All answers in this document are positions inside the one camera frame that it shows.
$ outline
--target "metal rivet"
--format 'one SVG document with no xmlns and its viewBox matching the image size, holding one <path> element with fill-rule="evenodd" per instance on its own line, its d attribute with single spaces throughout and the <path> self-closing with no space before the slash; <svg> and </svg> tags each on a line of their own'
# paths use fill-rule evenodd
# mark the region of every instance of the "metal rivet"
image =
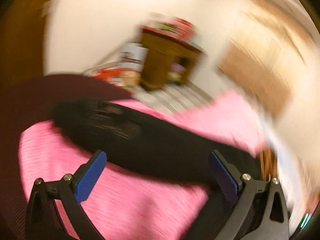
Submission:
<svg viewBox="0 0 320 240">
<path fill-rule="evenodd" d="M 272 182 L 273 182 L 274 184 L 276 184 L 276 185 L 280 183 L 280 181 L 279 181 L 278 178 L 273 178 L 273 179 L 272 179 Z"/>
<path fill-rule="evenodd" d="M 63 176 L 63 179 L 64 179 L 65 181 L 71 180 L 71 179 L 72 179 L 72 174 L 66 174 L 66 175 L 64 175 L 64 176 Z"/>
<path fill-rule="evenodd" d="M 36 180 L 35 180 L 35 184 L 36 184 L 36 185 L 41 184 L 41 182 L 42 182 L 42 179 L 36 179 Z"/>
<path fill-rule="evenodd" d="M 246 181 L 249 181 L 249 180 L 251 179 L 251 176 L 250 176 L 250 174 L 245 173 L 245 174 L 242 175 L 242 178 L 243 178 L 244 180 L 246 180 Z"/>
</svg>

